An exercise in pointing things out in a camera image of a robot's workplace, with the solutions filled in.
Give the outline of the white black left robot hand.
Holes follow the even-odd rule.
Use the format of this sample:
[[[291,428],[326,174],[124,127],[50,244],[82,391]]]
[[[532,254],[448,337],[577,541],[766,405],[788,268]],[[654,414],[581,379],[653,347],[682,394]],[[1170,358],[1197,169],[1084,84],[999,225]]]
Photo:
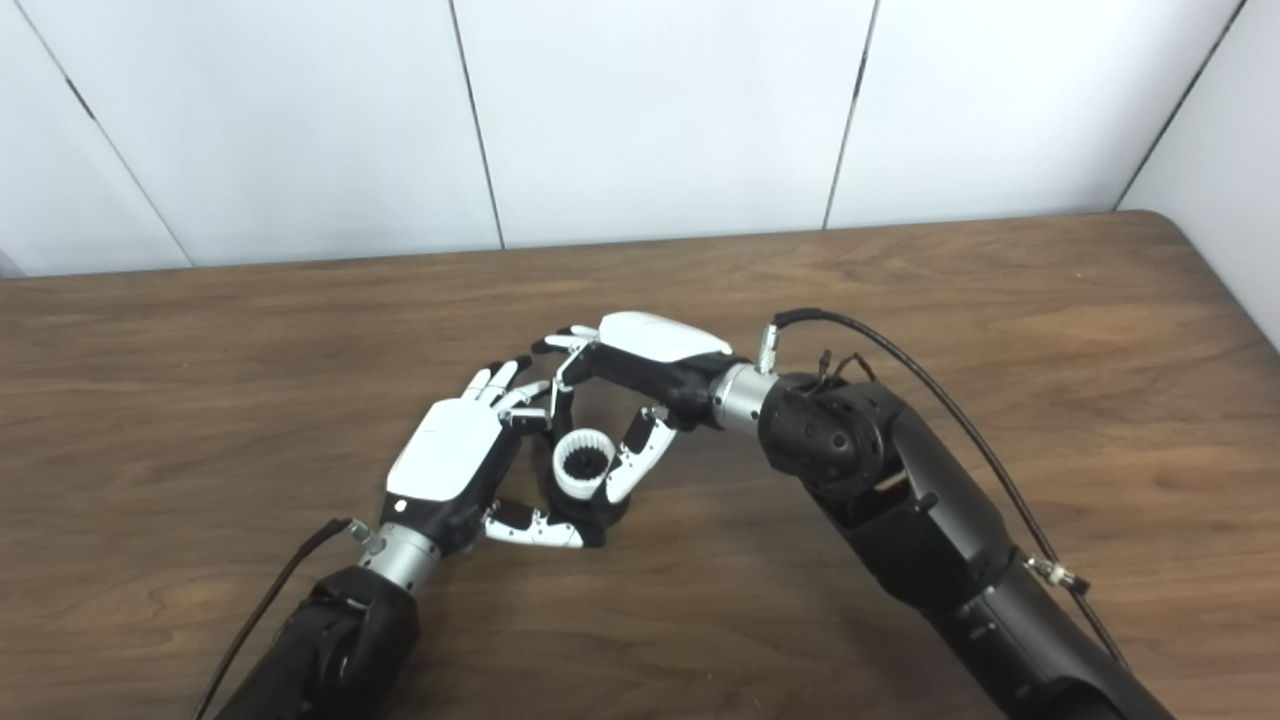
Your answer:
[[[549,425],[535,402],[550,382],[518,386],[529,355],[483,366],[460,395],[435,401],[390,466],[379,533],[419,536],[444,557],[481,538],[508,544],[599,550],[604,534],[506,502],[497,492],[526,437]]]

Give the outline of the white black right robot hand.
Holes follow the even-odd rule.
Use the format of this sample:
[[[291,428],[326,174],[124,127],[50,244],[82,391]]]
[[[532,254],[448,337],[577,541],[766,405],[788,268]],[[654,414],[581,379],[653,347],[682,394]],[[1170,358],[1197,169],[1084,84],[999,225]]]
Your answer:
[[[626,503],[678,434],[716,425],[716,387],[746,361],[710,332],[640,311],[607,314],[596,327],[562,328],[531,350],[564,355],[550,392],[553,486],[561,498],[596,512]],[[593,379],[649,402],[618,443],[600,430],[573,428],[573,392]]]

